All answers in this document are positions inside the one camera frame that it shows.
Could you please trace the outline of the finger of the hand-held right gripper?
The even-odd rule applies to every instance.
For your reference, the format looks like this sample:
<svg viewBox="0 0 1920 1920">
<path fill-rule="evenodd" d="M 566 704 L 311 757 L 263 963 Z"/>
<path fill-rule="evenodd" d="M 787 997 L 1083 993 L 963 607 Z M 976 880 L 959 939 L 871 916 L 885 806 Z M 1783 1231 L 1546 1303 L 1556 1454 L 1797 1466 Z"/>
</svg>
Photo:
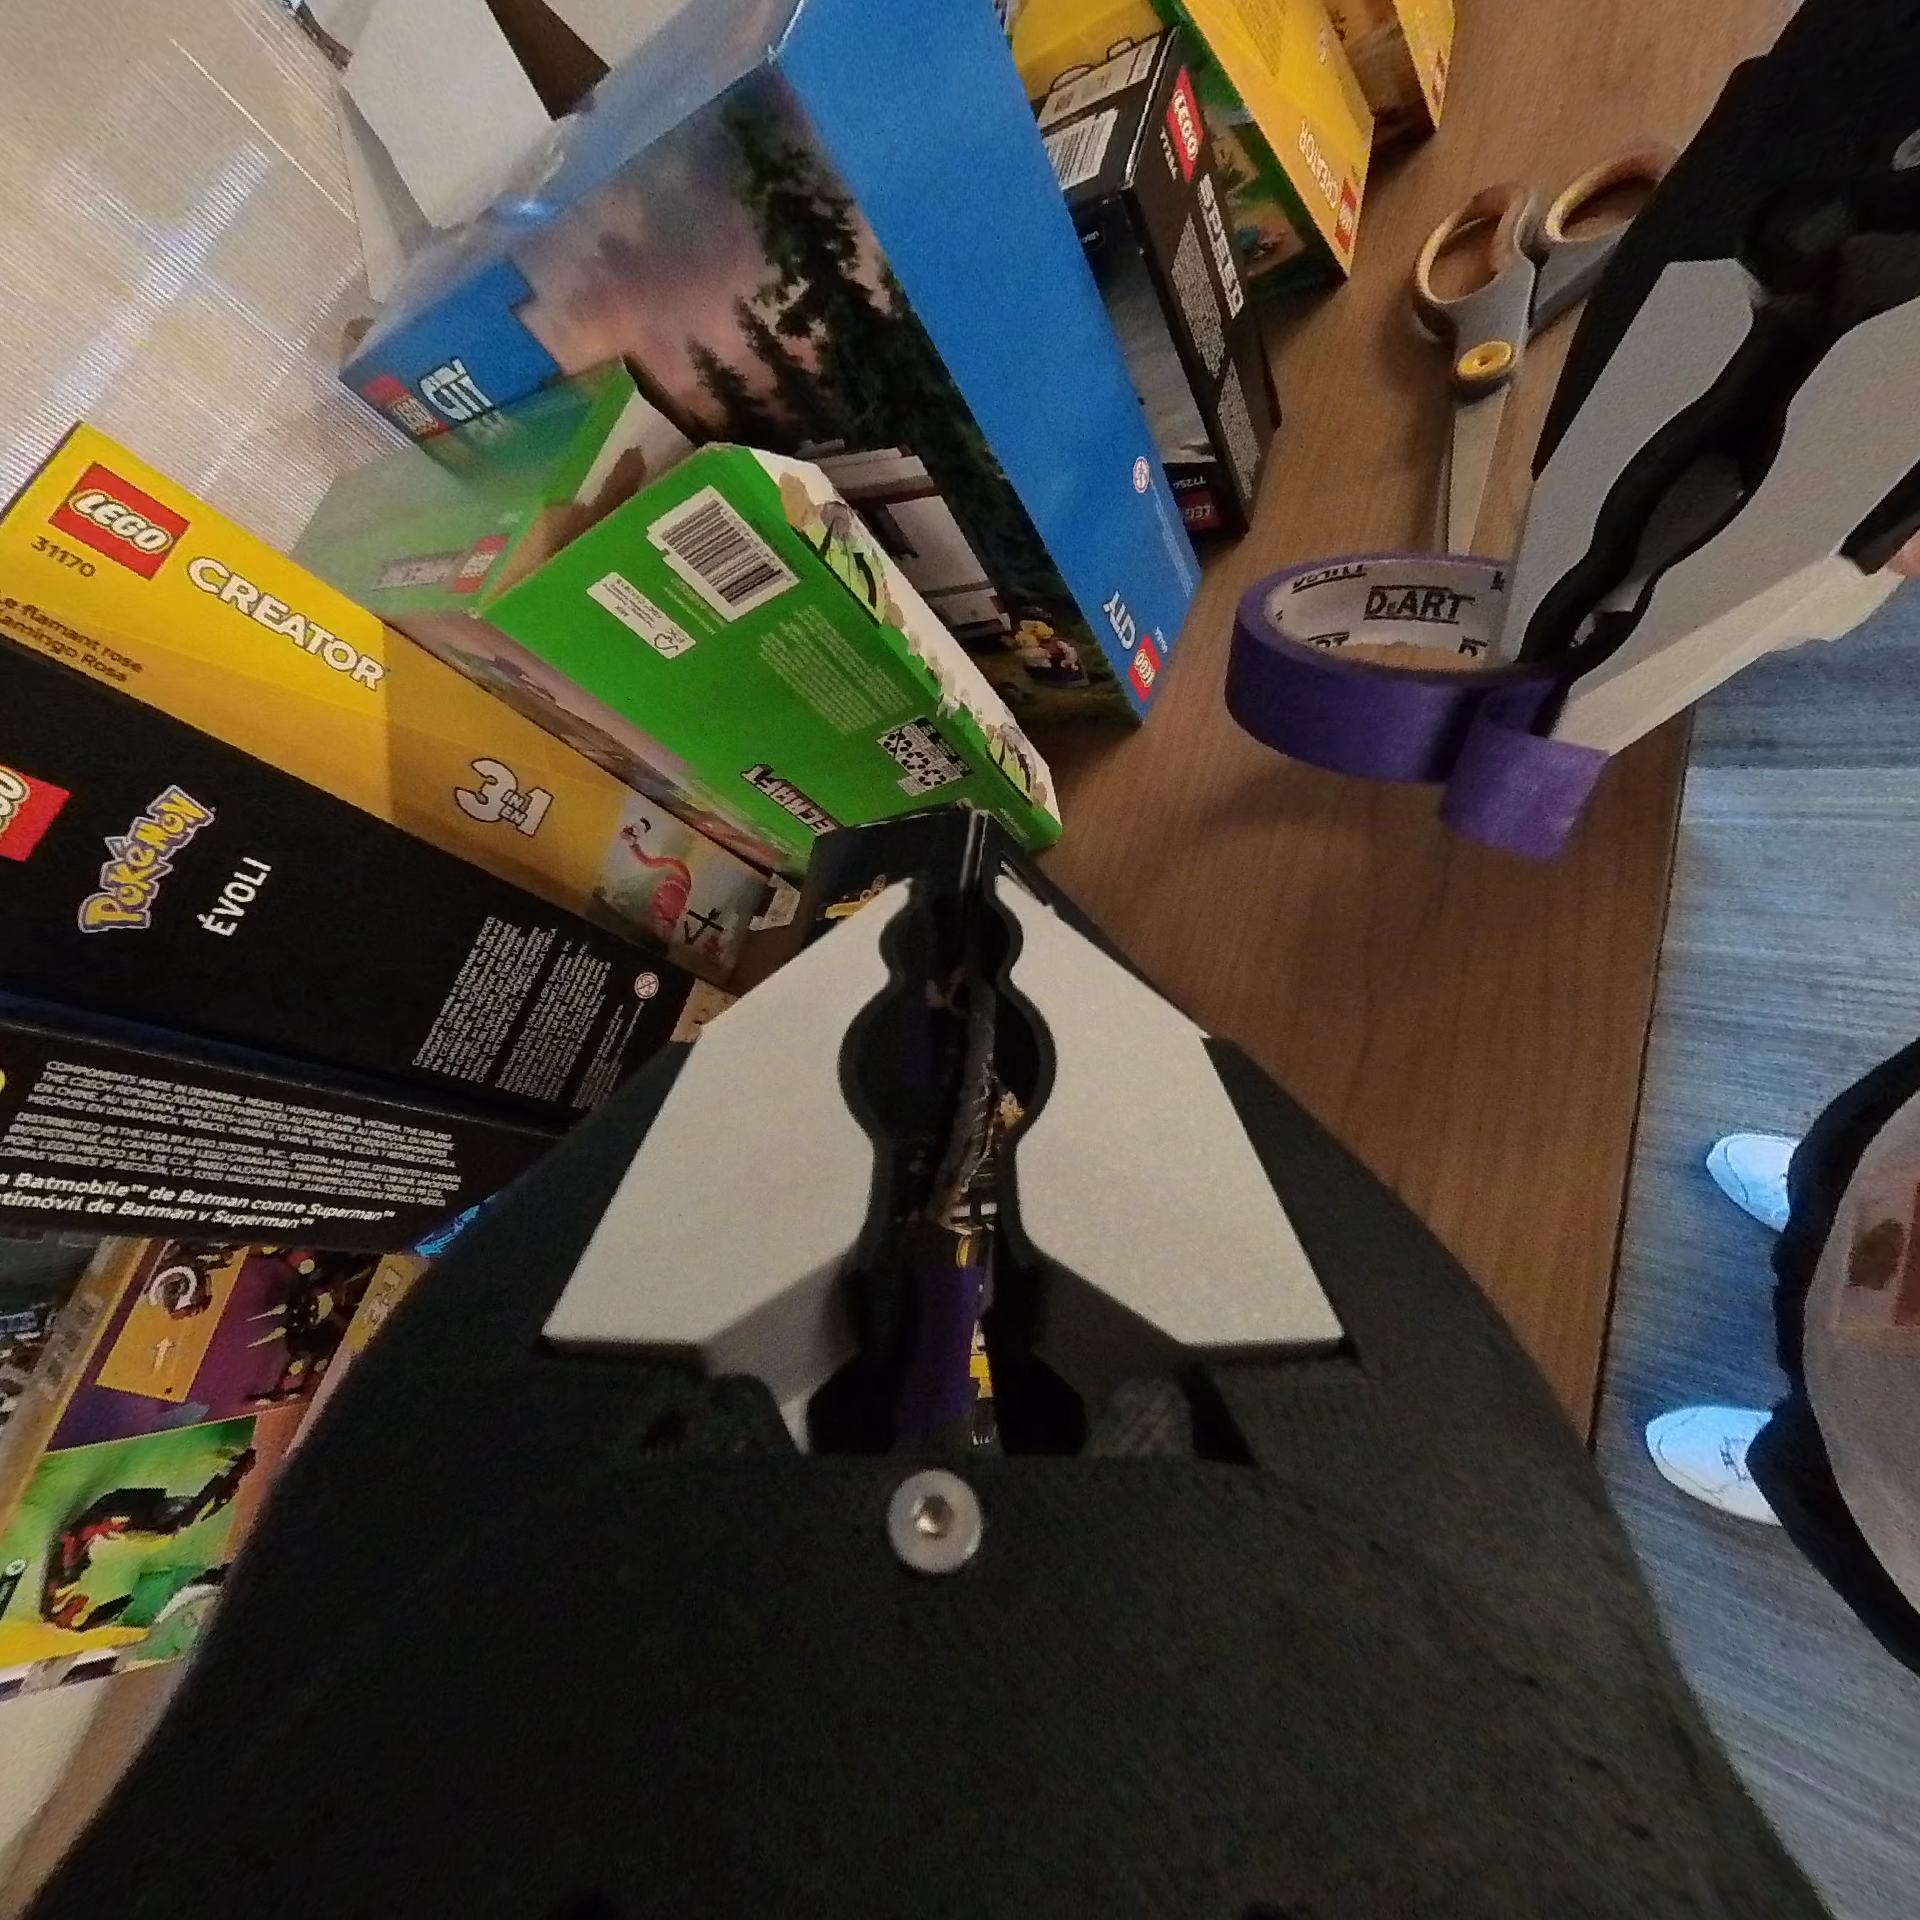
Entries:
<svg viewBox="0 0 1920 1920">
<path fill-rule="evenodd" d="M 1828 352 L 1756 491 L 1669 563 L 1627 639 L 1569 684 L 1556 740 L 1619 757 L 1756 660 L 1873 617 L 1905 575 L 1842 545 L 1914 463 L 1918 303 L 1905 303 Z"/>
<path fill-rule="evenodd" d="M 1793 649 L 1793 353 L 1735 261 L 1664 270 L 1534 485 L 1502 707 L 1689 707 Z"/>
</svg>

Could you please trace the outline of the purple tape roll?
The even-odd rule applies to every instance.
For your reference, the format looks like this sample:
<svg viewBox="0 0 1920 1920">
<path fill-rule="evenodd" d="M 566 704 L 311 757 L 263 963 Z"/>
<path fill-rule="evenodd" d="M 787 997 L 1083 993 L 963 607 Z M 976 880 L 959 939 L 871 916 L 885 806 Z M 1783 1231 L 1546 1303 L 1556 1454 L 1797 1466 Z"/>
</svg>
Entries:
<svg viewBox="0 0 1920 1920">
<path fill-rule="evenodd" d="M 1504 561 L 1435 551 L 1270 573 L 1237 600 L 1227 707 L 1280 757 L 1435 789 L 1452 834 L 1556 859 L 1608 754 L 1546 729 L 1564 671 L 1496 660 L 1509 575 Z"/>
</svg>

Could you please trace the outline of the small black yellow toy box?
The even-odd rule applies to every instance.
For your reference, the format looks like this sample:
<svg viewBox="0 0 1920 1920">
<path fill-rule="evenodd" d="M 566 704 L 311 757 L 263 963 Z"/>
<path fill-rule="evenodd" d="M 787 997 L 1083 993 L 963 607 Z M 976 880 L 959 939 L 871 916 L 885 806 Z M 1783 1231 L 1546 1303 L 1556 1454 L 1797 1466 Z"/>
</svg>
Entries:
<svg viewBox="0 0 1920 1920">
<path fill-rule="evenodd" d="M 1012 929 L 994 879 L 1023 879 L 1018 841 L 983 812 L 930 806 L 817 843 L 802 896 L 805 951 L 910 880 L 885 933 L 890 987 L 842 1044 L 842 1084 L 874 1142 L 874 1197 L 845 1280 L 856 1355 L 813 1394 L 817 1454 L 1079 1454 L 1095 1399 L 1034 1355 L 1036 1272 L 1012 1208 L 1012 1142 L 1041 1088 L 1041 1044 L 1012 1006 Z M 901 1436 L 901 1386 L 918 1331 L 918 1273 L 990 1251 L 990 1303 L 976 1344 L 972 1438 Z"/>
</svg>

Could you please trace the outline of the flat yellow toy box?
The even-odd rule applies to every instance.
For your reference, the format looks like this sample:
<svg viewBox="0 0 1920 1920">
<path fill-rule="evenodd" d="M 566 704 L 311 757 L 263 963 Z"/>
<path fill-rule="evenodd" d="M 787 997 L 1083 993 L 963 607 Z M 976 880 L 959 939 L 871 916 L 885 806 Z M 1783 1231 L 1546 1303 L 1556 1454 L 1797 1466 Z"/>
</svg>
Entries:
<svg viewBox="0 0 1920 1920">
<path fill-rule="evenodd" d="M 1030 106 L 1180 21 L 1178 3 L 1009 3 L 1006 41 Z"/>
</svg>

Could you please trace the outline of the black toy box yellow logo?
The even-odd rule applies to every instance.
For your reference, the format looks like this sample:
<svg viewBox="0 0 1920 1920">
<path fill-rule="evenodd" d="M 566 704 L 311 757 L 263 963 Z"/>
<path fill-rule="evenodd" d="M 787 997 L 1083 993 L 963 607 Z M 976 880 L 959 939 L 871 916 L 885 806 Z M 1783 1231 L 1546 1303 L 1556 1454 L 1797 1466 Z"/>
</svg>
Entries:
<svg viewBox="0 0 1920 1920">
<path fill-rule="evenodd" d="M 553 1128 L 728 1003 L 9 639 L 3 987 Z"/>
</svg>

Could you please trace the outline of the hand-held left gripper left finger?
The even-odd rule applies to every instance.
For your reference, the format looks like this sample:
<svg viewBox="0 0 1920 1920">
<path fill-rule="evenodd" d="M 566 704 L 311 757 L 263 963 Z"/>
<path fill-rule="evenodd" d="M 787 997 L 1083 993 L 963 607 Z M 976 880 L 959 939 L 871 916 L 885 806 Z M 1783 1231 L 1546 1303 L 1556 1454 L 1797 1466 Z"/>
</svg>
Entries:
<svg viewBox="0 0 1920 1920">
<path fill-rule="evenodd" d="M 856 1355 L 842 1273 L 874 1197 L 840 1057 L 910 896 L 889 885 L 704 1022 L 543 1322 L 553 1348 L 754 1378 L 812 1451 L 809 1407 Z"/>
</svg>

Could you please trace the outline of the green toy box white edge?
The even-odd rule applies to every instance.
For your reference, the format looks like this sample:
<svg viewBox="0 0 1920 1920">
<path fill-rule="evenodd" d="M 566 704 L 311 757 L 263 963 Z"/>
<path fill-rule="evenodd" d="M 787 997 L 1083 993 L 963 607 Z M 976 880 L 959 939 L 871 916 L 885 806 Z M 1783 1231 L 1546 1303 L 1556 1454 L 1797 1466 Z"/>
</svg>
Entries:
<svg viewBox="0 0 1920 1920">
<path fill-rule="evenodd" d="M 709 444 L 493 592 L 486 622 L 787 876 L 828 834 L 924 806 L 983 812 L 1023 853 L 1062 841 L 1041 754 L 813 463 Z"/>
</svg>

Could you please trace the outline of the grey yellow scissors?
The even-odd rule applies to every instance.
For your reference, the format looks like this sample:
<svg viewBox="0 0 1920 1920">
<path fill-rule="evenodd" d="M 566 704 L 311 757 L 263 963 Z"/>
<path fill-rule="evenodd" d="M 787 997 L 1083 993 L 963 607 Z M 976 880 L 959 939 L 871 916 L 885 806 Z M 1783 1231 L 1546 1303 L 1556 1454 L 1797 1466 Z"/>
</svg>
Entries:
<svg viewBox="0 0 1920 1920">
<path fill-rule="evenodd" d="M 1408 300 L 1423 334 L 1448 352 L 1452 442 L 1439 485 L 1443 553 L 1463 556 L 1478 539 L 1526 352 L 1595 294 L 1675 161 L 1673 145 L 1636 145 L 1546 200 L 1526 179 L 1500 179 L 1427 233 Z"/>
</svg>

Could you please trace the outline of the blue toy box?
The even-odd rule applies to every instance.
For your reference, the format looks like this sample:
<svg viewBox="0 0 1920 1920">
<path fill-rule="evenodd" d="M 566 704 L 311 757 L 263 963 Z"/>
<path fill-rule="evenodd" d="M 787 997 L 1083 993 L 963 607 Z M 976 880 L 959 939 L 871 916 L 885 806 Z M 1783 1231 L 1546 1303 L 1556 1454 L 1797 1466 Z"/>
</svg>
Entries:
<svg viewBox="0 0 1920 1920">
<path fill-rule="evenodd" d="M 613 359 L 825 467 L 1023 722 L 1144 722 L 1201 567 L 994 3 L 641 3 L 341 379 L 423 442 Z"/>
</svg>

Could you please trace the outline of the light green toy box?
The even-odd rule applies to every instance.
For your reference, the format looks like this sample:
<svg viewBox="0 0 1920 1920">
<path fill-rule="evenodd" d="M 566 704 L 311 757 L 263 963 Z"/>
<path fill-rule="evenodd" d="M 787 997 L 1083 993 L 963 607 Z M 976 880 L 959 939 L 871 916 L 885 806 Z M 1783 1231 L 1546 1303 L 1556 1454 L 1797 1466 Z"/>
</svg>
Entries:
<svg viewBox="0 0 1920 1920">
<path fill-rule="evenodd" d="M 339 475 L 293 561 L 393 628 L 483 611 L 695 448 L 612 359 Z"/>
</svg>

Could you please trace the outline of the wooden desk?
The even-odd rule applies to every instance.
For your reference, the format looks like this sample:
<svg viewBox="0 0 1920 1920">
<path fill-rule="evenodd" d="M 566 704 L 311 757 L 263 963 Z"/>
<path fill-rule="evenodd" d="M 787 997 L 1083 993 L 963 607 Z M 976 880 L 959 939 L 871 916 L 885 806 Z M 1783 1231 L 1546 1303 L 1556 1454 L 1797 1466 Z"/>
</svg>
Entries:
<svg viewBox="0 0 1920 1920">
<path fill-rule="evenodd" d="M 1223 704 L 1234 602 L 1316 556 L 1424 548 L 1442 359 L 1407 310 L 1427 229 L 1496 179 L 1687 145 L 1793 3 L 1457 3 L 1442 133 L 1372 165 L 1357 267 L 1267 320 L 1282 427 L 1144 728 L 1049 747 L 1049 871 L 1201 1027 L 1389 1183 L 1593 1442 L 1689 728 L 1602 783 L 1546 866 L 1461 843 L 1427 789 L 1280 758 Z"/>
</svg>

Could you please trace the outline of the purple green toy box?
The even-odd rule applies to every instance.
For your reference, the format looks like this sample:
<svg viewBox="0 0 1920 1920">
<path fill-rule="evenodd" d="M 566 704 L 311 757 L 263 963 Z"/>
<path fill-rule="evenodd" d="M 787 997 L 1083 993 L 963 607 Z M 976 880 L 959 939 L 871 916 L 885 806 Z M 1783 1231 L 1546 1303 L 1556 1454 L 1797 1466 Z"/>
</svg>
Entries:
<svg viewBox="0 0 1920 1920">
<path fill-rule="evenodd" d="M 183 1659 L 332 1383 L 428 1257 L 110 1241 L 3 1431 L 3 1698 Z"/>
</svg>

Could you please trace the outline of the white cardboard box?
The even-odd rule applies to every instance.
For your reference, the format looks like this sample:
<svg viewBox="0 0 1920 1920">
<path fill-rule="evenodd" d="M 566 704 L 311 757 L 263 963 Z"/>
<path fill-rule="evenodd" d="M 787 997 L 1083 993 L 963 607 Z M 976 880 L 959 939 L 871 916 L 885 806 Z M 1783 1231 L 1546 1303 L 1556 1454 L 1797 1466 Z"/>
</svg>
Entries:
<svg viewBox="0 0 1920 1920">
<path fill-rule="evenodd" d="M 600 3 L 300 3 L 339 69 L 369 300 L 461 229 L 608 73 Z"/>
</svg>

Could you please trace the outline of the yellow flamingo toy box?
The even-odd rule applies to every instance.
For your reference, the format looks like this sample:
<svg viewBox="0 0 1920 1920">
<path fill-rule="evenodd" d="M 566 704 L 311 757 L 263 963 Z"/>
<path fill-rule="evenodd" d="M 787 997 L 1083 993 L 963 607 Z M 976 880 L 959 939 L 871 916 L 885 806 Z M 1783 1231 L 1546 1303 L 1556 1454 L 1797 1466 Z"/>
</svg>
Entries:
<svg viewBox="0 0 1920 1920">
<path fill-rule="evenodd" d="M 90 426 L 3 503 L 3 638 L 730 985 L 774 885 Z"/>
</svg>

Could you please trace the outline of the black bat logo toy box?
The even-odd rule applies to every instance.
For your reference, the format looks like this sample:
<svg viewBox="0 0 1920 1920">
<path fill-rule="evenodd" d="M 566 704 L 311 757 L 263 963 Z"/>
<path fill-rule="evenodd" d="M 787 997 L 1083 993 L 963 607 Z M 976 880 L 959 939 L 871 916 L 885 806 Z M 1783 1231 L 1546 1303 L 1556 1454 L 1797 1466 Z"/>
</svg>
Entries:
<svg viewBox="0 0 1920 1920">
<path fill-rule="evenodd" d="M 3 1010 L 3 1231 L 393 1256 L 558 1134 L 300 1069 Z"/>
</svg>

